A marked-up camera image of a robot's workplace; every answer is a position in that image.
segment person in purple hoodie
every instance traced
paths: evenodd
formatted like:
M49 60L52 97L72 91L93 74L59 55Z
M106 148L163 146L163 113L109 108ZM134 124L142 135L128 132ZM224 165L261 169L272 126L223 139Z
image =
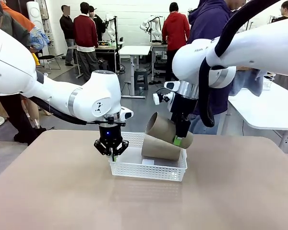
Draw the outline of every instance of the person in purple hoodie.
M189 14L191 32L188 43L195 39L214 39L221 36L223 28L233 14L246 3L246 0L200 0L196 10ZM191 121L190 132L194 134L216 135L221 114L228 109L228 95L231 84L223 89L210 89L210 107L215 117L215 126L206 127L196 107L193 114L189 116Z

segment person in maroon sweater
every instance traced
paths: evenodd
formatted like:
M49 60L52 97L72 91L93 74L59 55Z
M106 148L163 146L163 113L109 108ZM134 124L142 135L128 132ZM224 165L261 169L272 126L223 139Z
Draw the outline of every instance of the person in maroon sweater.
M190 36L190 26L186 15L178 13L178 4L173 2L169 6L169 16L165 20L162 29L163 41L166 41L168 37L168 51L167 51L167 72L166 81L171 81L172 77L176 81L178 78L175 77L172 70L172 62L176 52L187 44L187 40Z
M81 13L73 20L73 32L77 44L80 67L86 81L90 80L93 71L98 70L95 48L98 38L95 22L88 16L89 4L80 4Z

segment green object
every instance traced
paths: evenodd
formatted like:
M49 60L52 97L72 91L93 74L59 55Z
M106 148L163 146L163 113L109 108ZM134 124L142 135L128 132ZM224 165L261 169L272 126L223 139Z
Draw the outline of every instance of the green object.
M174 139L174 145L176 145L176 146L180 146L180 145L181 145L181 138L175 136L175 139Z

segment brown table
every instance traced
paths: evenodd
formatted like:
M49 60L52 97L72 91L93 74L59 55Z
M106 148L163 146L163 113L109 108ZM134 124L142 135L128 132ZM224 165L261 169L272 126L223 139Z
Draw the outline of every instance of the brown table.
M48 131L0 176L0 230L288 230L288 158L196 136L182 183L111 175L94 131Z

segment cardboard cup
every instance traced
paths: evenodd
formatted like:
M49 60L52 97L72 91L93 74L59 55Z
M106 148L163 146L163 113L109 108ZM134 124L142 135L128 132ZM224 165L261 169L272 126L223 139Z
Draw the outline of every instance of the cardboard cup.
M154 113L148 122L146 134L173 144L176 136L176 126L171 120L161 117L158 113ZM192 142L193 134L188 132L187 137L181 140L180 147L187 149Z
M180 147L146 135L142 147L142 156L178 161L180 151Z

